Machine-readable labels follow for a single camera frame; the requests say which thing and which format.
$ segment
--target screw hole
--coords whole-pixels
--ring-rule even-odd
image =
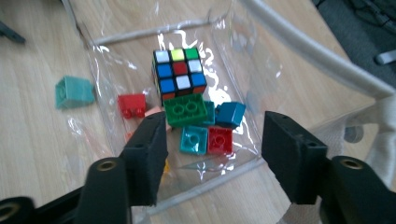
[[[116,167],[116,163],[114,161],[104,161],[97,166],[98,171],[108,171]]]
[[[14,216],[20,208],[21,206],[18,203],[5,203],[0,205],[0,222]]]
[[[353,160],[348,160],[348,159],[344,159],[340,161],[341,164],[343,164],[345,167],[349,168],[349,169],[353,169],[353,170],[361,170],[363,169],[363,166],[356,161]]]

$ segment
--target green lego brick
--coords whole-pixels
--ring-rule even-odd
[[[64,76],[55,86],[55,105],[58,109],[75,108],[93,103],[93,85],[81,77]]]
[[[184,49],[184,52],[188,60],[199,59],[198,49]]]
[[[201,93],[165,100],[163,106],[168,123],[172,127],[200,124],[207,119],[206,107]]]

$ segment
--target red lego brick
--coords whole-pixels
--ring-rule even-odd
[[[119,95],[119,109],[123,117],[131,119],[133,117],[143,118],[146,112],[145,94]]]
[[[233,130],[209,127],[207,135],[207,154],[232,154]]]

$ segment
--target lego stud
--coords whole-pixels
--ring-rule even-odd
[[[225,143],[225,138],[223,136],[216,136],[213,145],[216,147],[221,147]]]
[[[199,136],[196,134],[191,134],[188,138],[188,141],[186,141],[186,144],[189,145],[190,147],[194,147],[199,143]]]
[[[128,110],[128,109],[122,110],[122,115],[123,115],[126,119],[131,119],[131,118],[132,118],[132,113],[131,113],[131,111]]]
[[[198,105],[196,103],[193,102],[188,102],[186,104],[186,109],[189,113],[194,113],[198,110]]]
[[[357,161],[349,160],[349,159],[343,159],[340,161],[341,164],[343,164],[345,167],[353,170],[361,170],[363,169],[363,166],[358,163]]]
[[[184,114],[184,108],[182,105],[175,105],[175,107],[173,108],[173,112],[175,115],[181,116]]]
[[[116,166],[117,166],[117,164],[114,161],[104,161],[104,162],[100,163],[96,167],[96,169],[98,171],[109,171],[109,170],[113,169]]]
[[[0,222],[5,221],[20,210],[21,206],[18,203],[6,203],[0,206]]]
[[[145,117],[145,112],[142,108],[138,108],[136,109],[136,116],[142,119]]]

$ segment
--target plastic sheet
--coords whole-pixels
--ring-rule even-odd
[[[233,155],[216,157],[185,155],[178,152],[180,129],[175,129],[168,134],[170,152],[168,160],[171,170],[163,177],[158,195],[158,206],[148,209],[151,215],[213,189],[257,165],[260,160],[265,110],[278,111],[296,120],[302,120],[303,126],[310,129],[332,148],[329,157],[343,153],[344,145],[346,148],[356,147],[356,145],[350,146],[344,142],[345,127],[352,125],[351,123],[357,125],[355,121],[360,118],[361,113],[358,110],[370,104],[349,108],[346,111],[326,111],[322,108],[331,107],[331,105],[326,105],[326,99],[328,99],[326,97],[330,96],[324,94],[316,98],[318,100],[316,105],[310,104],[311,107],[305,108],[308,104],[304,100],[309,101],[309,89],[313,83],[309,80],[314,79],[315,76],[322,76],[321,72],[293,74],[293,70],[282,63],[285,62],[282,60],[287,57],[273,53],[272,46],[268,43],[274,43],[274,41],[259,22],[267,25],[266,28],[276,36],[280,36],[281,40],[286,41],[316,67],[326,71],[329,77],[353,90],[346,91],[348,94],[342,97],[354,98],[361,92],[381,101],[383,97],[394,93],[386,85],[369,78],[366,73],[349,63],[340,61],[322,47],[315,43],[309,44],[306,36],[288,27],[288,24],[276,26],[279,21],[276,20],[276,15],[273,15],[271,10],[265,11],[266,13],[261,17],[261,19],[268,19],[267,23],[264,19],[260,21],[252,18],[250,7],[255,6],[253,4],[247,4],[248,9],[246,9],[237,1],[211,1],[201,4],[207,7],[208,13],[204,17],[186,13],[176,21],[166,19],[165,15],[169,13],[169,10],[161,7],[162,1],[151,1],[141,6],[134,5],[136,2],[128,6],[123,5],[126,10],[132,8],[134,11],[127,11],[122,16],[116,16],[115,11],[108,11],[108,7],[101,5],[103,4],[101,2],[94,10],[95,15],[98,16],[96,19],[84,18],[81,14],[83,7],[80,4],[82,3],[76,1],[72,5],[76,9],[78,22],[83,21],[84,24],[89,24],[83,37],[88,37],[86,42],[92,44],[88,52],[92,75],[96,82],[98,104],[106,126],[107,137],[115,155],[120,154],[125,144],[124,135],[133,131],[138,125],[136,119],[122,118],[118,111],[117,96],[124,93],[144,93],[147,97],[148,108],[161,105],[150,74],[152,51],[155,49],[197,47],[208,82],[204,97],[212,100],[215,105],[239,101],[247,106],[242,125],[233,131]],[[184,1],[182,4],[194,6],[191,1]],[[134,13],[140,9],[148,12],[148,15]],[[125,22],[125,15],[131,15],[134,19],[130,21],[128,19],[124,26],[115,26],[114,24]],[[100,29],[94,27],[98,23],[101,24]],[[297,63],[306,64],[307,62],[300,60]],[[358,76],[363,79],[361,83],[351,81]],[[340,86],[340,84],[333,84],[335,82],[330,78],[327,81],[326,84]],[[323,91],[331,92],[324,87],[324,84]],[[339,96],[333,98],[335,102],[337,99],[342,99],[337,97]],[[290,108],[288,105],[293,101],[301,102],[301,106]],[[372,105],[372,107],[376,109],[371,114],[380,117],[378,113],[381,112],[378,111],[382,111],[382,108],[378,109],[377,105]],[[332,119],[322,119],[323,117],[316,116],[320,114],[319,110],[323,114],[327,113],[326,117]],[[373,119],[370,120],[371,122],[376,123],[378,120]],[[369,151],[373,141],[373,139],[363,139],[364,146],[358,147]],[[297,218],[291,215],[293,211],[296,211],[293,207],[290,211],[284,221],[290,222]]]
[[[257,38],[256,28],[250,18],[231,11],[221,14],[227,17],[208,25],[149,35],[119,44],[94,46],[89,50],[98,104],[115,155],[119,155],[123,149],[125,134],[134,131],[139,123],[139,119],[124,119],[121,116],[117,105],[118,95],[144,93],[148,109],[161,106],[150,73],[152,51],[155,49],[198,48],[208,84],[204,99],[213,101],[215,106],[230,101],[247,105],[241,126],[233,131],[232,155],[183,154],[178,149],[181,130],[174,129],[168,134],[171,169],[163,178],[160,202],[260,158],[262,124],[258,127],[254,119],[261,118],[258,94],[265,92],[248,92],[256,88],[254,74],[267,75],[262,82],[266,83],[265,91],[273,95],[287,91],[287,86],[278,87],[276,84],[282,78],[281,63]]]

